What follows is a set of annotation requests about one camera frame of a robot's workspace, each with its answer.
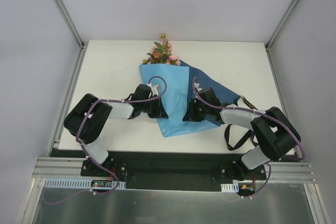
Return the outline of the blue wrapping paper sheet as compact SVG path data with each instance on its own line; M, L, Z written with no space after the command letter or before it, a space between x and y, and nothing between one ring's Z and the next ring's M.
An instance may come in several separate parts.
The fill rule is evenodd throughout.
M205 72L181 61L179 66L162 63L140 65L140 73L144 83L148 83L153 76L162 77L167 83L167 90L162 97L163 107L168 119L158 119L161 133L164 137L191 134L219 126L207 117L201 122L184 122L183 117L191 99L195 98L192 81L196 77L201 88L212 88L222 103L237 104L240 95L226 88L210 78Z

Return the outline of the black ribbon gold lettering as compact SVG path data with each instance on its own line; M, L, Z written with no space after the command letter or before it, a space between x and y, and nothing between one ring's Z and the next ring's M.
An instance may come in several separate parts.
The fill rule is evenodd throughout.
M248 142L252 144L253 147L259 145L253 131L232 124L226 127L224 139L229 151L235 151Z

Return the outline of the fake flower stem orange blooms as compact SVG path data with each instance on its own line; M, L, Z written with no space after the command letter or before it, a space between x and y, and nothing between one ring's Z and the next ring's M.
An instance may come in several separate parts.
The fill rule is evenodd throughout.
M150 53L146 54L148 58L143 59L142 63L144 65L157 64L157 63L166 63L167 61L167 47L162 42L154 42L154 47Z

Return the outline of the fake flower stem pink roses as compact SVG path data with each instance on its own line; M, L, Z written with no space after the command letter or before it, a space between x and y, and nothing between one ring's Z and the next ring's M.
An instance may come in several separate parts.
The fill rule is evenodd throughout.
M180 58L173 54L172 45L169 42L166 33L160 34L160 39L161 39L161 41L156 41L156 42L159 42L159 43L163 42L167 47L167 61L164 64L172 65L172 66L180 66L180 64L181 64Z

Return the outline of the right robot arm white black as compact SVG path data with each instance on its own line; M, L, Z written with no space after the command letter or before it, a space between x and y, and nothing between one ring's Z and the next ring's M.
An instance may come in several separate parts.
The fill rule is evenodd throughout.
M250 178L257 167L281 159L301 142L299 133L278 107L262 111L220 103L212 88L194 86L193 92L195 98L188 104L184 121L225 124L225 138L229 138L231 126L240 126L248 130L246 138L257 141L253 149L225 168L225 174L232 179Z

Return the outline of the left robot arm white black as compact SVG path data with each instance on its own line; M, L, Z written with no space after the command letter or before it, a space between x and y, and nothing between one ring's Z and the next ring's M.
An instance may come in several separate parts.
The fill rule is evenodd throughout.
M168 119L162 99L159 97L158 85L140 84L136 90L123 101L99 100L87 93L65 117L64 127L76 138L85 152L92 158L92 169L99 176L110 173L111 164L107 161L109 154L100 134L109 119L134 119L146 113L152 119Z

